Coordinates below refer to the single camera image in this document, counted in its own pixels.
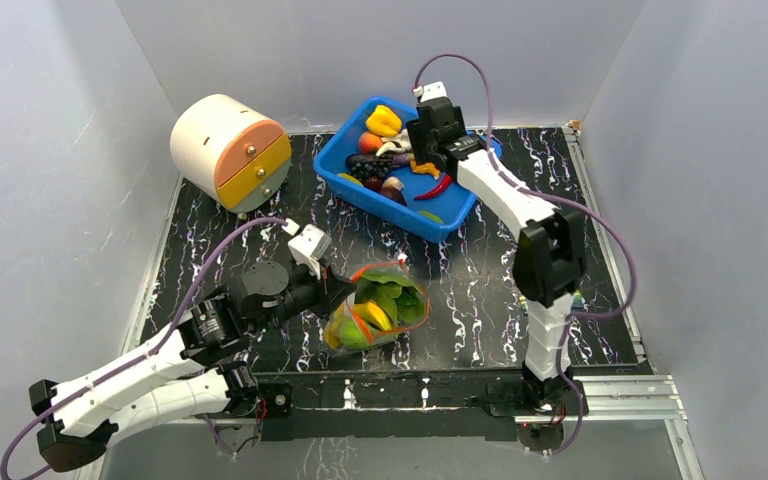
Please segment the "red toy chili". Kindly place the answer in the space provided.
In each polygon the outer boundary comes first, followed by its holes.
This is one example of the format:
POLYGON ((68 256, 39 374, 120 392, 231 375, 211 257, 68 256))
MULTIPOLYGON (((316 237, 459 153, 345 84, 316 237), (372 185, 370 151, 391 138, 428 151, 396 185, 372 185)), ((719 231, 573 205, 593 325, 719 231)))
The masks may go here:
POLYGON ((443 174, 440 181, 429 191, 416 195, 414 197, 415 201, 425 201, 425 200, 431 200, 434 198, 437 198, 438 196, 445 193, 448 188, 454 183, 451 176, 448 174, 443 174))

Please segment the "light green toy fruit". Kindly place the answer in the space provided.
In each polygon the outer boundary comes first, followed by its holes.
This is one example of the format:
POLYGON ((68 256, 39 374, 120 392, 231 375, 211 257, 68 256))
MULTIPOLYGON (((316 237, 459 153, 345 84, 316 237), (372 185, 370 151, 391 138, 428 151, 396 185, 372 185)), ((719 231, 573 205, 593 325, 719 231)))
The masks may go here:
POLYGON ((353 320, 347 320, 340 325, 338 339, 346 349, 364 350, 370 346, 366 334, 353 320))

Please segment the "dark green toy avocado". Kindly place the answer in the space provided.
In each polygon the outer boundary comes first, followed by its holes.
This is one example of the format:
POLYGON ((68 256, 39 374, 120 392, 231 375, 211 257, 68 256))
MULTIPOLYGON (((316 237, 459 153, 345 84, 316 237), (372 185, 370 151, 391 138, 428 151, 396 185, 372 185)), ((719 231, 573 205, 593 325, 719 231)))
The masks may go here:
POLYGON ((379 284, 377 282, 370 281, 366 278, 360 278, 357 282, 354 304, 360 305, 374 301, 377 296, 378 286, 379 284))

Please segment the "clear orange zip bag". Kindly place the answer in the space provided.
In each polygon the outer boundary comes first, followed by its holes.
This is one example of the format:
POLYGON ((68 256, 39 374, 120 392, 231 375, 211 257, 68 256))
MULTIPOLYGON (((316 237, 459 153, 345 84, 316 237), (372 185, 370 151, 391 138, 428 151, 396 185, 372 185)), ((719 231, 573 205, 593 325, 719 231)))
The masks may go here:
POLYGON ((348 355, 391 343, 428 319, 427 288, 409 270, 407 256, 368 263, 350 277, 354 293, 338 304, 323 338, 336 355, 348 355))

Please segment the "green toy leaf vegetable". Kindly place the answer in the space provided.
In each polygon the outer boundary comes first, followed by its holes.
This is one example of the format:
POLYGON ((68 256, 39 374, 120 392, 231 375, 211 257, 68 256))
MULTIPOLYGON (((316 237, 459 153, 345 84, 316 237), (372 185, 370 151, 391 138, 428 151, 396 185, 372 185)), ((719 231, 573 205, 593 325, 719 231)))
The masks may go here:
POLYGON ((395 328, 412 328, 425 321, 429 299, 424 286, 401 263, 368 265, 355 275, 379 284, 376 299, 395 328))

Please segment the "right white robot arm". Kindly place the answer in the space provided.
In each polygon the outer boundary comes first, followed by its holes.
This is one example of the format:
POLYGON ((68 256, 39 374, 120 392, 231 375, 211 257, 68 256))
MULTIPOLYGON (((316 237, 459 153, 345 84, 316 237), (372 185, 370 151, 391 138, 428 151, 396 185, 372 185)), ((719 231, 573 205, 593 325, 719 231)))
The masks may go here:
POLYGON ((512 277, 526 300, 527 346, 522 383, 492 404, 510 412, 550 413, 569 386, 569 315, 586 271, 586 219, 536 195, 501 162, 489 136, 470 133, 460 107, 446 96, 420 100, 407 124, 417 157, 432 162, 473 193, 517 241, 512 277))

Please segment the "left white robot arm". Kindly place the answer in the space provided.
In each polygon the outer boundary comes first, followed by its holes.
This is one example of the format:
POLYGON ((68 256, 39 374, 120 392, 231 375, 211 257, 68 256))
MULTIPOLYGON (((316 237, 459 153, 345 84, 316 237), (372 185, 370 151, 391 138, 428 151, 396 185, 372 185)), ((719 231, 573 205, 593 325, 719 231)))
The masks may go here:
POLYGON ((236 354, 253 336, 308 311, 332 313, 356 290, 329 264, 318 272, 261 261, 184 309, 178 324, 82 378, 29 389, 48 468, 76 470, 138 432, 205 414, 246 416, 262 398, 236 354))

